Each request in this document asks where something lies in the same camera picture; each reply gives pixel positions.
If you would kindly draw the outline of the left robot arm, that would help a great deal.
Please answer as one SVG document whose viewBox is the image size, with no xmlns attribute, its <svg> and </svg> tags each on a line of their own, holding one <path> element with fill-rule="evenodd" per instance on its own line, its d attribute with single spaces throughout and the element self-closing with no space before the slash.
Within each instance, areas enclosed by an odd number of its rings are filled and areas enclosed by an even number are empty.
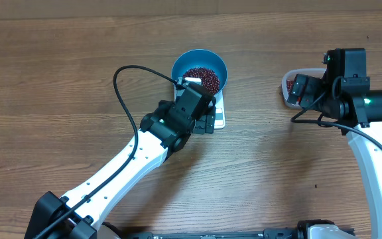
<svg viewBox="0 0 382 239">
<path fill-rule="evenodd" d="M 57 197 L 45 193 L 35 204 L 26 238 L 115 238 L 104 221 L 148 173 L 180 151 L 192 133 L 212 133 L 216 99 L 205 87 L 187 83 L 175 101 L 160 101 L 131 141 L 96 174 Z"/>
</svg>

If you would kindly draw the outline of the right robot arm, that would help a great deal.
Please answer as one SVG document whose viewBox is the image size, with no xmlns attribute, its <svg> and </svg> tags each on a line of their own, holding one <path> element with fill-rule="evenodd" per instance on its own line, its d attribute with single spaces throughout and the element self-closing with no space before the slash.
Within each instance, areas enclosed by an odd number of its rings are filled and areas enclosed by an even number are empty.
<svg viewBox="0 0 382 239">
<path fill-rule="evenodd" d="M 336 48 L 324 54 L 325 68 L 287 72 L 285 104 L 300 112 L 292 123 L 336 127 L 346 136 L 363 181 L 372 238 L 382 238 L 382 90 L 372 90 L 364 48 Z"/>
</svg>

